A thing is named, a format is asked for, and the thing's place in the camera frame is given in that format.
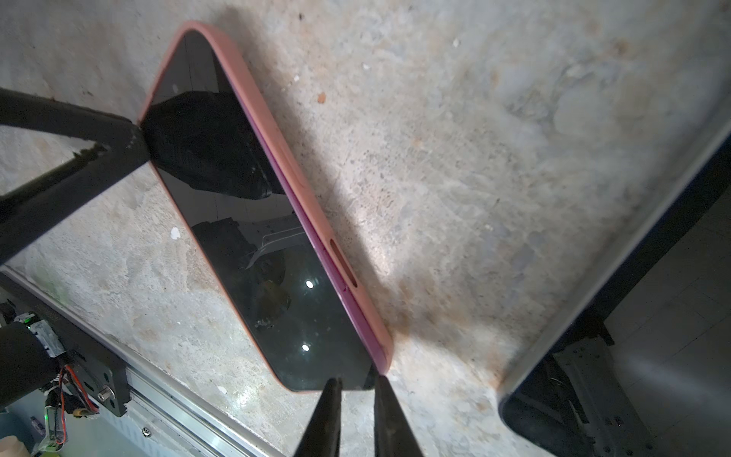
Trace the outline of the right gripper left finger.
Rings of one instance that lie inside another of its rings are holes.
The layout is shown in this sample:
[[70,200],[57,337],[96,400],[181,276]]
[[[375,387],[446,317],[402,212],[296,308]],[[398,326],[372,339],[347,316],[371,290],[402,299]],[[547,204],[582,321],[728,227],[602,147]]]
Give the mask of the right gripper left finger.
[[342,380],[327,381],[294,457],[338,457],[341,439]]

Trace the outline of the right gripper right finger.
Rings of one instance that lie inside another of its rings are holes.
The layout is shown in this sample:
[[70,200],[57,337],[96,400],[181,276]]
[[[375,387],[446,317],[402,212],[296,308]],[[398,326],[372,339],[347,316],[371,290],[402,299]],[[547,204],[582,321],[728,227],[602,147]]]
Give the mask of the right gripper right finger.
[[395,392],[386,378],[375,381],[374,451],[376,457],[423,457]]

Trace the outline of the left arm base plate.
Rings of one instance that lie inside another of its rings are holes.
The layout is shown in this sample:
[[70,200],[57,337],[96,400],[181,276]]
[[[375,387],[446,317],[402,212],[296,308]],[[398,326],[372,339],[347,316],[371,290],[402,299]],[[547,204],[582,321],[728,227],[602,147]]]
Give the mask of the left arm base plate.
[[20,314],[32,312],[49,323],[91,401],[116,417],[127,413],[127,403],[131,401],[127,364],[116,353],[59,312],[41,292],[11,278],[6,272],[1,274],[1,291],[9,293],[11,304]]

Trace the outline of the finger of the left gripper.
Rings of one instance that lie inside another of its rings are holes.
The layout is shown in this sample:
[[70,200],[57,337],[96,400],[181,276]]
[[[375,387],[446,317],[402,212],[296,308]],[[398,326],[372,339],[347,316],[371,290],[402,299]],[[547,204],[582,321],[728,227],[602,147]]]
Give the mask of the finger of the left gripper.
[[119,115],[2,89],[1,124],[93,145],[1,196],[1,262],[150,161],[141,129]]

